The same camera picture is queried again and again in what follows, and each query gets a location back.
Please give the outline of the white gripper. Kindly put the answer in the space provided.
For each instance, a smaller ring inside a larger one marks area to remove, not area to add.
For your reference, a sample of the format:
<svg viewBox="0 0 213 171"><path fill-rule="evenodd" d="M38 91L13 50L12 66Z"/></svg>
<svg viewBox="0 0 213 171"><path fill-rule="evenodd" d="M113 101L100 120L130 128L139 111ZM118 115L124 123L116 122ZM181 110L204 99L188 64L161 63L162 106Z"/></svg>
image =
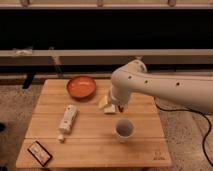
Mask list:
<svg viewBox="0 0 213 171"><path fill-rule="evenodd" d="M111 87L108 92L108 101L114 105L118 106L119 112L124 112L124 105L126 91L124 89L120 89L118 87Z"/></svg>

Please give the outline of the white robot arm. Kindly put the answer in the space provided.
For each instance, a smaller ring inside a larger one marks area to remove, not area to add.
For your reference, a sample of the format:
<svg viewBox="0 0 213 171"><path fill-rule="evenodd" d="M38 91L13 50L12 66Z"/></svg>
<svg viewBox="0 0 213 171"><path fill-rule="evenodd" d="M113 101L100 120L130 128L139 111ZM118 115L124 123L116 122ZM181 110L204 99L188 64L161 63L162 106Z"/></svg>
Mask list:
<svg viewBox="0 0 213 171"><path fill-rule="evenodd" d="M118 106L136 92L213 115L213 77L150 74L142 61L133 60L112 73L111 83L108 101Z"/></svg>

